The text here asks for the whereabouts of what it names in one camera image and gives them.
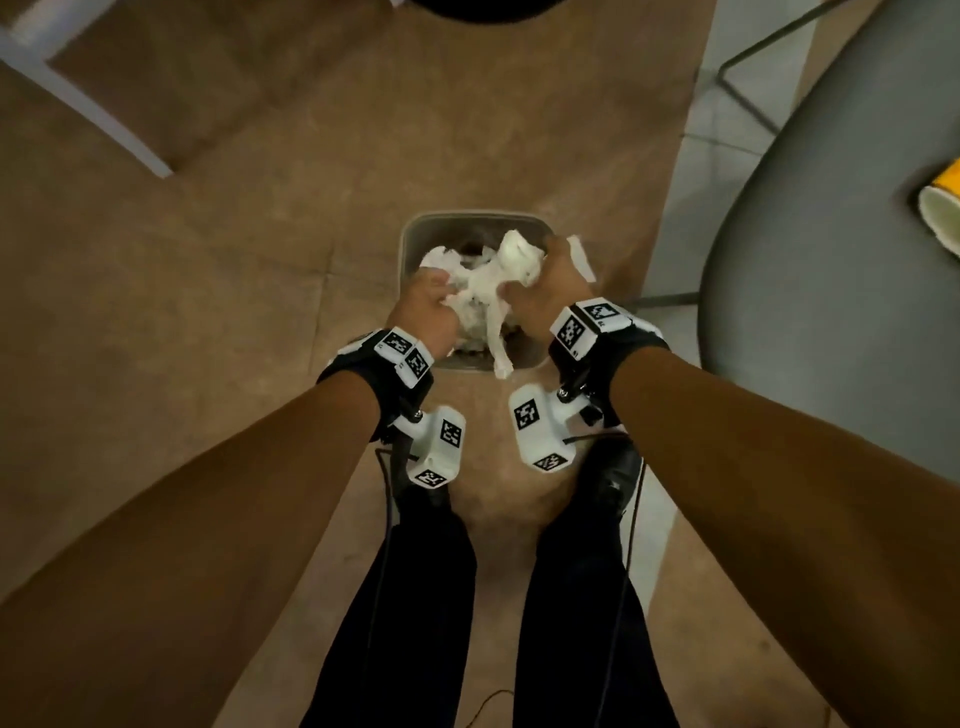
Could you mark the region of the person's left leg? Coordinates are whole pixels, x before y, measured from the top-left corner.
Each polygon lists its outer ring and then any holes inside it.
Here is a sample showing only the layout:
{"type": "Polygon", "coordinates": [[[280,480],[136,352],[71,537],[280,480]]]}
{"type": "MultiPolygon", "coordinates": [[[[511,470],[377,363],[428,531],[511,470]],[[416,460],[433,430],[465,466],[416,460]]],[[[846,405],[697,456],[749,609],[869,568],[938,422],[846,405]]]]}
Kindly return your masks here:
{"type": "Polygon", "coordinates": [[[390,528],[325,657],[299,728],[453,728],[477,563],[449,514],[390,528]]]}

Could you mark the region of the grey plastic waste bin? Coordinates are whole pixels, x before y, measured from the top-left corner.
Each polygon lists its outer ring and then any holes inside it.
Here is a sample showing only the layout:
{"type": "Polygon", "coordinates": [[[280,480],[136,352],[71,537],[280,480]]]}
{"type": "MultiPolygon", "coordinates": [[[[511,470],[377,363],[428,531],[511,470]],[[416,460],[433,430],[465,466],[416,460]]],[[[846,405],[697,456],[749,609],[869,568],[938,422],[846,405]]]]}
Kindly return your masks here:
{"type": "MultiPolygon", "coordinates": [[[[554,231],[545,220],[532,213],[465,209],[421,213],[402,229],[398,250],[398,288],[419,268],[423,257],[442,246],[469,255],[482,253],[484,246],[498,249],[504,235],[517,230],[534,247],[546,250],[547,237],[554,231]]],[[[546,348],[520,332],[505,328],[506,353],[515,371],[534,370],[547,358],[546,348]]],[[[492,374],[494,358],[487,349],[471,353],[457,349],[435,364],[435,370],[492,374]]]]}

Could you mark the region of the person's right hand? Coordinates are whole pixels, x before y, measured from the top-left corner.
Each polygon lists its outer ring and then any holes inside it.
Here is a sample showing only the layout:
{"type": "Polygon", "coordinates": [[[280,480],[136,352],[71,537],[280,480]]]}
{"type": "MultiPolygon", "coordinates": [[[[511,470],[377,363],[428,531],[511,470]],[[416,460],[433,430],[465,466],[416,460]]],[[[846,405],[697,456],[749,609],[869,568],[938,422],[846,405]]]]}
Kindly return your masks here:
{"type": "Polygon", "coordinates": [[[594,298],[596,293],[578,270],[542,272],[542,268],[530,286],[519,281],[504,281],[497,292],[510,306],[522,331],[544,346],[552,341],[550,329],[563,309],[594,298]]]}

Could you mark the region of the person's right forearm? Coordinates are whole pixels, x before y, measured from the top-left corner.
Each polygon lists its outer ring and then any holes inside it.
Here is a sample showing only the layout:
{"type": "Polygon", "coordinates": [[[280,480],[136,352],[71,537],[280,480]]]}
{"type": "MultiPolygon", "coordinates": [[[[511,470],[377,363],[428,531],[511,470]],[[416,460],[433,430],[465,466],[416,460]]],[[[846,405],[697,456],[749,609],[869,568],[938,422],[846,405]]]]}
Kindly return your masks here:
{"type": "Polygon", "coordinates": [[[656,346],[610,402],[848,728],[960,728],[960,486],[656,346]]]}

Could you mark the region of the person's left hand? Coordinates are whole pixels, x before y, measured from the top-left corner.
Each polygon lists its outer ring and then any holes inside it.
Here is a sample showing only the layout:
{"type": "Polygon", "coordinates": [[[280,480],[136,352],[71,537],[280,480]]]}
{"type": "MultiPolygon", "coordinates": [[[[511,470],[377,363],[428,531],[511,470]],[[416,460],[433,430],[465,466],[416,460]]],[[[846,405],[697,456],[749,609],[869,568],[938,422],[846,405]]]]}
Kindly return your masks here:
{"type": "Polygon", "coordinates": [[[455,349],[460,330],[457,313],[446,300],[428,300],[417,290],[417,273],[406,283],[385,322],[386,329],[401,329],[421,342],[435,360],[455,349]]]}

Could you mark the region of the person's leg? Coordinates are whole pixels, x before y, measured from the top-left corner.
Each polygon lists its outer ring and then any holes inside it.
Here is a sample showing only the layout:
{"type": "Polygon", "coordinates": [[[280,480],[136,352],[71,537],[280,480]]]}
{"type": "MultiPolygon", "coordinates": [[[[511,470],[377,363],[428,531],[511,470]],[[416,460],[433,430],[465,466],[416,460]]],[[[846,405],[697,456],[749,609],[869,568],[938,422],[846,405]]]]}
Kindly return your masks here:
{"type": "Polygon", "coordinates": [[[577,492],[540,535],[513,728],[679,728],[627,579],[620,519],[619,505],[577,492]]]}
{"type": "Polygon", "coordinates": [[[325,657],[299,728],[453,728],[477,563],[449,514],[390,528],[325,657]]]}

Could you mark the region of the person's left forearm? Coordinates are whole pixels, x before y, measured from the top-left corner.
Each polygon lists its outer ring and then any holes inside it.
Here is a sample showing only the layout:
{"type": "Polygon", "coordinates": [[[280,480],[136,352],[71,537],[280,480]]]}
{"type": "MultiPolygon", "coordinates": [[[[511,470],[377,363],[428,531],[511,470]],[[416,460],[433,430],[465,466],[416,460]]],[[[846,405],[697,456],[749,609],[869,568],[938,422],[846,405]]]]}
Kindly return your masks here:
{"type": "Polygon", "coordinates": [[[211,728],[379,419],[337,372],[44,564],[0,604],[0,728],[211,728]]]}

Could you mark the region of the white tissue paper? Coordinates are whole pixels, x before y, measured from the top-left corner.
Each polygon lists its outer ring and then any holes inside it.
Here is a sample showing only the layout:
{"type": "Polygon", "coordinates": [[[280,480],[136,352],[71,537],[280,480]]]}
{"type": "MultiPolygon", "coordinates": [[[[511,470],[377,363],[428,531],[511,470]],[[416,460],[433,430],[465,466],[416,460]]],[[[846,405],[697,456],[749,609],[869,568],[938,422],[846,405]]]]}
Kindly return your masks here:
{"type": "MultiPolygon", "coordinates": [[[[579,239],[576,236],[566,238],[576,269],[597,293],[594,275],[585,274],[584,267],[578,265],[582,253],[579,239]]],[[[498,296],[498,286],[504,282],[533,285],[541,273],[544,257],[544,250],[528,242],[516,229],[511,229],[502,238],[499,248],[490,252],[478,266],[469,269],[458,252],[438,247],[426,253],[409,280],[420,268],[437,268],[450,274],[456,292],[446,300],[446,304],[457,313],[460,320],[458,340],[450,355],[466,344],[479,343],[482,350],[488,350],[493,357],[494,377],[505,381],[510,379],[515,368],[506,352],[503,329],[516,327],[523,334],[526,333],[510,305],[498,296]]]]}

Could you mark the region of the black round object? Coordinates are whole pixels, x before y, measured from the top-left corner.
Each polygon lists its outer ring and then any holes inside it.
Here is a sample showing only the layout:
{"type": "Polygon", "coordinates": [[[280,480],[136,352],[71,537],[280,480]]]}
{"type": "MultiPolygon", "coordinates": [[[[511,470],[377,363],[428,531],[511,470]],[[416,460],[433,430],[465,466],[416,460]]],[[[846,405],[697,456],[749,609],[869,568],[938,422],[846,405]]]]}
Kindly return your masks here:
{"type": "Polygon", "coordinates": [[[568,0],[405,0],[436,17],[478,26],[521,23],[568,0]]]}

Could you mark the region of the white furniture leg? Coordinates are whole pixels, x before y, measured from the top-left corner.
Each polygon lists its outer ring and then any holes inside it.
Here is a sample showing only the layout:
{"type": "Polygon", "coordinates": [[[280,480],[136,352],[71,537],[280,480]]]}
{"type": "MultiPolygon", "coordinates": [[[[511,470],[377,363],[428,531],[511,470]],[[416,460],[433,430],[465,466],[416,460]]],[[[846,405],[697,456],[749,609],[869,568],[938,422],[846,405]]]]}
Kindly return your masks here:
{"type": "Polygon", "coordinates": [[[34,0],[10,26],[0,21],[0,62],[93,124],[153,175],[167,179],[173,170],[163,159],[51,64],[118,1],[34,0]]]}

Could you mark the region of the grey round table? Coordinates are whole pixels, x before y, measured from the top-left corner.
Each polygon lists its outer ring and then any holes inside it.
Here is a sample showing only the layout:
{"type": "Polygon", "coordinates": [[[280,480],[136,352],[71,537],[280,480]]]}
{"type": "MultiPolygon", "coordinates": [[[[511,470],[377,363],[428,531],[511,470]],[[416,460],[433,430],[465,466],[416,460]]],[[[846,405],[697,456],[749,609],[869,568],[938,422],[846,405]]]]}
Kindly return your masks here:
{"type": "Polygon", "coordinates": [[[960,0],[884,0],[748,179],[702,368],[960,483],[960,259],[912,194],[960,159],[960,0]]]}

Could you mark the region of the thin metal table frame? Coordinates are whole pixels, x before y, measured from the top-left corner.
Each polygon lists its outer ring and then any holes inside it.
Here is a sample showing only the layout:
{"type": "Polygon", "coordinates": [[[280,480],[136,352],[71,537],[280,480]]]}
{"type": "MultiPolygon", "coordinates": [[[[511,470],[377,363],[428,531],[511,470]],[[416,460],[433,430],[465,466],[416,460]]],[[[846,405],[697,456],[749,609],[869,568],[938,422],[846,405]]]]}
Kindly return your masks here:
{"type": "Polygon", "coordinates": [[[714,240],[797,102],[820,21],[853,0],[716,0],[640,308],[694,306],[714,240]]]}

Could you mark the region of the person's right leg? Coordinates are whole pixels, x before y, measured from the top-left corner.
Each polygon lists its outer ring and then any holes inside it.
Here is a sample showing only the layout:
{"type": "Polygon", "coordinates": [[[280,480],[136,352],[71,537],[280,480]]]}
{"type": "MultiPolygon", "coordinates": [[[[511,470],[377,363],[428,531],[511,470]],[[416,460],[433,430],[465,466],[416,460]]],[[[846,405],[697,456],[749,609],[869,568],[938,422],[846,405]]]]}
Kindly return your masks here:
{"type": "Polygon", "coordinates": [[[627,579],[620,519],[619,505],[577,492],[540,535],[513,728],[679,728],[627,579]]]}

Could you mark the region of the yellow paper cup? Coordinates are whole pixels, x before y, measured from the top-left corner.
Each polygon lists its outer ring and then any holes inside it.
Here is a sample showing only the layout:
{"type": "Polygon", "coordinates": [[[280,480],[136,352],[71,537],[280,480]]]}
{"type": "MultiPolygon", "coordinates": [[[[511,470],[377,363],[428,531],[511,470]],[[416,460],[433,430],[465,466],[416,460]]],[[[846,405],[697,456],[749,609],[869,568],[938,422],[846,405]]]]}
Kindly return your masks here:
{"type": "Polygon", "coordinates": [[[960,158],[919,190],[917,206],[933,236],[960,260],[960,158]]]}

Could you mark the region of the person's black right shoe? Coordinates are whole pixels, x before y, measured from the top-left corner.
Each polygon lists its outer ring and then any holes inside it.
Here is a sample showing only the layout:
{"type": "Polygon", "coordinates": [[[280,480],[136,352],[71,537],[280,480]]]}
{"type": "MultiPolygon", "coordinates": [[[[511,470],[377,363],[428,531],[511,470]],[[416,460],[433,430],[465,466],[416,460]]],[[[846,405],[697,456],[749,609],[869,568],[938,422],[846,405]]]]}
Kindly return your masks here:
{"type": "Polygon", "coordinates": [[[642,455],[627,437],[598,438],[579,467],[574,501],[590,513],[619,523],[640,487],[643,468],[642,455]]]}

